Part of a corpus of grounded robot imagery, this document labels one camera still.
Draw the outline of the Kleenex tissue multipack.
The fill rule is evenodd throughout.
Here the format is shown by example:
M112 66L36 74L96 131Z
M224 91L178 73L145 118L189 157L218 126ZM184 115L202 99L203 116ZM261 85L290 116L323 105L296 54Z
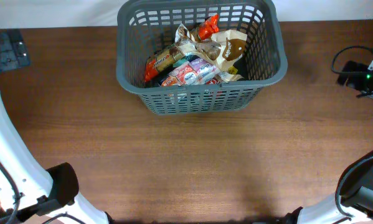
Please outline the Kleenex tissue multipack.
M213 64L197 58L191 62L184 62L175 68L166 79L161 82L161 86L183 86L183 85L203 85L213 79L220 70Z

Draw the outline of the brown white cookie bag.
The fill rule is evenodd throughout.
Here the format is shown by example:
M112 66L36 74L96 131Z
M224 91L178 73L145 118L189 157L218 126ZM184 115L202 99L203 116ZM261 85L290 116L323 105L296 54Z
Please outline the brown white cookie bag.
M176 31L175 43L185 56L196 55L215 65L219 70L227 71L242 58L247 37L247 34L230 29L214 33L209 38L198 42L181 24Z

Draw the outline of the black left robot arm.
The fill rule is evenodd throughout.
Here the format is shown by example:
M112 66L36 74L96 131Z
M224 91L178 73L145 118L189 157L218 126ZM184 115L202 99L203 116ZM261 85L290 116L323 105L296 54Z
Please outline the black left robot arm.
M0 73L28 66L19 30L0 32ZM73 167L64 162L44 169L12 124L0 94L0 223L25 223L34 215L62 223L113 223L79 190Z

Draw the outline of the orange spaghetti packet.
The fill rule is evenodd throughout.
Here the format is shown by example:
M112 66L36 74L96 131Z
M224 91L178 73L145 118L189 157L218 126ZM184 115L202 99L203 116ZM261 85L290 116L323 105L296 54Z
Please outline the orange spaghetti packet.
M147 59L145 63L144 81L150 82L165 69L182 59L186 55L180 50L182 44L186 44L189 41L202 42L211 37L212 34L218 33L218 20L219 15L214 14L191 31L183 24L180 24L176 31L175 42Z

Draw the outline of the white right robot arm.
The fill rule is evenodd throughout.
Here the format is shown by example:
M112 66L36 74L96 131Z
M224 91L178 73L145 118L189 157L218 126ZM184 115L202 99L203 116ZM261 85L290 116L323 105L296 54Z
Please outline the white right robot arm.
M331 71L338 75L337 84L359 92L357 98L373 99L373 60L369 65L346 62L341 71L334 69L336 59L350 49L373 48L354 45L338 52ZM300 207L277 219L276 223L359 223L373 221L373 150L349 165L339 178L335 193L310 207Z

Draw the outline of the beige snack bag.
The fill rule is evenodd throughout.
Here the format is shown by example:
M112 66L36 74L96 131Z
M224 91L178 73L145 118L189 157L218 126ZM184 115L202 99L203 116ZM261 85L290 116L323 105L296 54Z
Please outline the beige snack bag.
M220 72L217 74L222 82L236 82L243 80L244 77L238 74L238 69L231 66L226 72Z

